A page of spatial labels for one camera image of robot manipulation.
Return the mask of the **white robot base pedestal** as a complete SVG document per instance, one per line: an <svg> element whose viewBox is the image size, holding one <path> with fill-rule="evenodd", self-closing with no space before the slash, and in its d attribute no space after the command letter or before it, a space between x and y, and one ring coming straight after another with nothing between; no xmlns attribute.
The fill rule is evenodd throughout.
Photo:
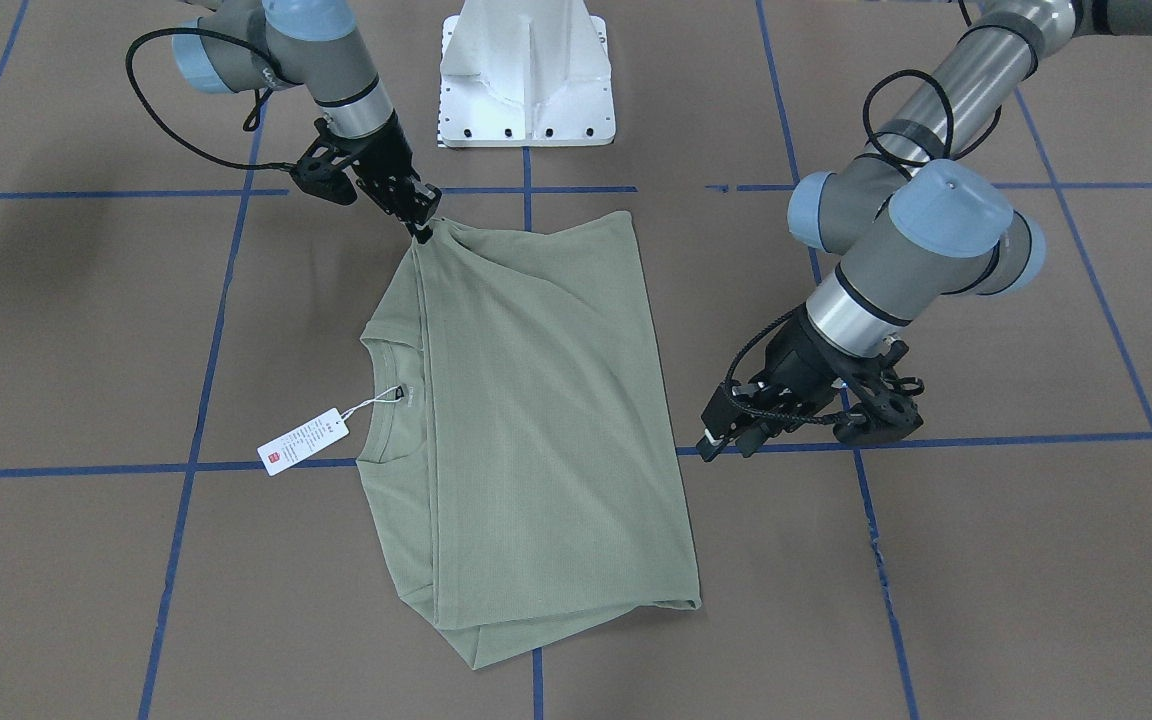
<svg viewBox="0 0 1152 720"><path fill-rule="evenodd" d="M582 147L616 137L608 32L584 1L467 1L444 18L438 143Z"/></svg>

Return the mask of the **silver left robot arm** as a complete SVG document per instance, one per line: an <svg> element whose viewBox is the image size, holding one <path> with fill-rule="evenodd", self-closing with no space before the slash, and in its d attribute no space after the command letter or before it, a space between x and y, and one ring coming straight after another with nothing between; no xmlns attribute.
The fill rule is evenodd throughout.
<svg viewBox="0 0 1152 720"><path fill-rule="evenodd" d="M718 384L702 414L703 460L755 455L804 425L851 447L922 427L924 384L896 369L902 333L937 297L1020 290L1046 258L1043 229L963 160L1006 97L1082 36L1152 36L1152 1L987 1L934 70L893 73L922 83L893 118L877 124L863 106L861 154L801 179L787 206L791 236L838 265L755 334L758 373Z"/></svg>

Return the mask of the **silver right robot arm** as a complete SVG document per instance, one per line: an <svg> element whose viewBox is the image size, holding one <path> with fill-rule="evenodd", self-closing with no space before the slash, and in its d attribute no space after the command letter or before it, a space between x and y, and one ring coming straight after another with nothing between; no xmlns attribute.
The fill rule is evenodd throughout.
<svg viewBox="0 0 1152 720"><path fill-rule="evenodd" d="M442 192L422 182L397 111L346 1L207 1L172 51L205 94L264 96L303 86L320 109L301 159L275 164L302 192L349 205L365 194L419 241L429 241Z"/></svg>

